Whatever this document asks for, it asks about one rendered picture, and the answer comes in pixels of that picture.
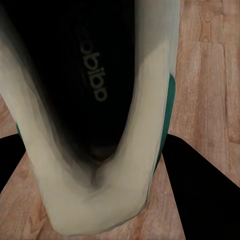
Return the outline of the gym shoe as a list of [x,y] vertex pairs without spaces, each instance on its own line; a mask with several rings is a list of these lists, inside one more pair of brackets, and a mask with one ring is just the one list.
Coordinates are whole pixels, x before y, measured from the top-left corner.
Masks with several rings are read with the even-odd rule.
[[0,0],[0,93],[54,230],[146,207],[176,94],[180,0]]

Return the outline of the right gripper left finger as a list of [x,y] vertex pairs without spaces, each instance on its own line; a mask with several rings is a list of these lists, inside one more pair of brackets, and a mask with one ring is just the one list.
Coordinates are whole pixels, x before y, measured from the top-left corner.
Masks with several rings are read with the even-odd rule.
[[26,151],[19,133],[0,138],[0,193]]

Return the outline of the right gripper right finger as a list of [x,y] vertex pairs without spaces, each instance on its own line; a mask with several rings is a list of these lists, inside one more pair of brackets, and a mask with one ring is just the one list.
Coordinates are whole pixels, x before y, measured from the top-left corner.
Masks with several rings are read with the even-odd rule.
[[240,187],[176,135],[162,155],[186,240],[240,240]]

